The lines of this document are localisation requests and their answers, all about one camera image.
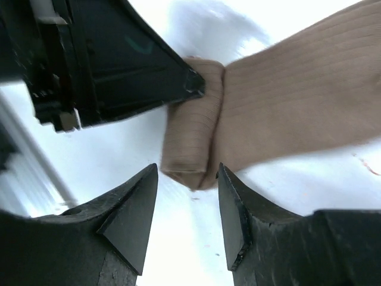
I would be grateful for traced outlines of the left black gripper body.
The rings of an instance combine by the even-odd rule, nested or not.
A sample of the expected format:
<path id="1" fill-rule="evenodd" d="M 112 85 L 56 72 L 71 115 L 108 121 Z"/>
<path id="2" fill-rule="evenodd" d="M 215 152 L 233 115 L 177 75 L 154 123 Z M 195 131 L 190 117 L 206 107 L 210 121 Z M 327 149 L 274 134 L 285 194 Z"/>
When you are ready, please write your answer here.
<path id="1" fill-rule="evenodd" d="M 52 1 L 1 1 L 1 20 L 28 88 L 35 117 L 57 132 L 79 128 L 74 49 L 68 22 Z"/>

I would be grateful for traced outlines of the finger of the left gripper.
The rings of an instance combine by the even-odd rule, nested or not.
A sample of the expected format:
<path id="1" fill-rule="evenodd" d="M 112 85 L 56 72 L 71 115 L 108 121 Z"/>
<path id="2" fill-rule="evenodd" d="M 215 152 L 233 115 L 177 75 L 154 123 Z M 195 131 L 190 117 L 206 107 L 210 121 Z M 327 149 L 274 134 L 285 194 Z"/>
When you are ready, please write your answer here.
<path id="1" fill-rule="evenodd" d="M 203 97 L 205 80 L 127 1 L 70 1 L 82 126 Z"/>

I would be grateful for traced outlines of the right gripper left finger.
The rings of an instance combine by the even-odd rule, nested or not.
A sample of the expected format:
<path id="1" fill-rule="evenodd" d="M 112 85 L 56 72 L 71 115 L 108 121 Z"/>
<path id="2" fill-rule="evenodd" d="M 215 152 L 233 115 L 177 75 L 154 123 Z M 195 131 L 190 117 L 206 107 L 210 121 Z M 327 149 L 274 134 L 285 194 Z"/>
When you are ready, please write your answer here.
<path id="1" fill-rule="evenodd" d="M 150 164 L 125 183 L 59 215 L 1 212 L 2 285 L 135 285 L 158 186 Z"/>

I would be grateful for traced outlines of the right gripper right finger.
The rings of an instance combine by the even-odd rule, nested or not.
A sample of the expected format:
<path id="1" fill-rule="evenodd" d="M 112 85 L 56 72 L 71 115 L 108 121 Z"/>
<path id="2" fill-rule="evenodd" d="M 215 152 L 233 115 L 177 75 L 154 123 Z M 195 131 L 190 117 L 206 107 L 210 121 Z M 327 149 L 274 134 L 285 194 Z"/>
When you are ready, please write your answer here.
<path id="1" fill-rule="evenodd" d="M 379 285 L 380 212 L 292 213 L 218 170 L 227 268 L 235 285 Z"/>

